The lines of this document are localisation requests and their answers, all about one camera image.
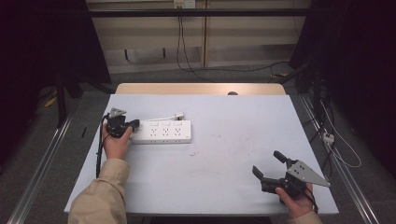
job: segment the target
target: black pole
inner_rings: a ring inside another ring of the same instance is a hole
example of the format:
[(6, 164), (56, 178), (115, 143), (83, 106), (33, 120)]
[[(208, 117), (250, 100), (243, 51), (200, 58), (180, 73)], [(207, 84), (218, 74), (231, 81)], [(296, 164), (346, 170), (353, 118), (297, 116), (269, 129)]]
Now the black pole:
[(58, 99), (58, 125), (57, 128), (61, 128), (64, 120), (66, 119), (66, 101), (64, 99), (64, 81), (62, 71), (59, 71), (56, 75), (56, 98)]
[(313, 99), (313, 104), (314, 104), (314, 112), (315, 112), (315, 117), (317, 120), (320, 122), (323, 121), (322, 119), (322, 113), (323, 109), (321, 106), (321, 94), (320, 94), (320, 75), (319, 75), (319, 70), (317, 67), (314, 67), (312, 72), (315, 73), (315, 81), (314, 81), (314, 99)]
[(34, 13), (54, 14), (72, 17), (304, 17), (333, 13), (331, 8), (264, 8), (264, 9), (225, 9), (225, 8), (187, 8), (187, 9), (121, 9), (121, 10), (60, 10), (36, 9)]

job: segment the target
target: wall outlet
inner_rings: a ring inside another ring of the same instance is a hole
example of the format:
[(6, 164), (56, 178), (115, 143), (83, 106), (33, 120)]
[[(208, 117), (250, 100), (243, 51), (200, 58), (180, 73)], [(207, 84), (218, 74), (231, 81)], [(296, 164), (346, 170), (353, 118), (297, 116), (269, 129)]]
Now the wall outlet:
[(175, 8), (183, 8), (184, 7), (184, 0), (174, 0), (174, 7)]
[(331, 146), (332, 143), (334, 142), (334, 135), (330, 133), (323, 133), (323, 142)]
[(190, 120), (140, 121), (132, 143), (141, 144), (186, 144), (191, 143)]
[(185, 0), (184, 8), (195, 8), (195, 0)]

